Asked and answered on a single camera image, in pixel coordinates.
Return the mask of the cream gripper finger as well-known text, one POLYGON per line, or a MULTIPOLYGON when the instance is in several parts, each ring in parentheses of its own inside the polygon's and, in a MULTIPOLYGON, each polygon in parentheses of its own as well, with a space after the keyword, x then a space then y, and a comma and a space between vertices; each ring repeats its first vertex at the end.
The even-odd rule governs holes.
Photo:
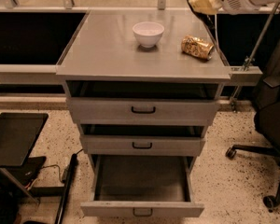
POLYGON ((222 8, 220 0, 188 0, 190 7, 197 13, 216 15, 222 8))

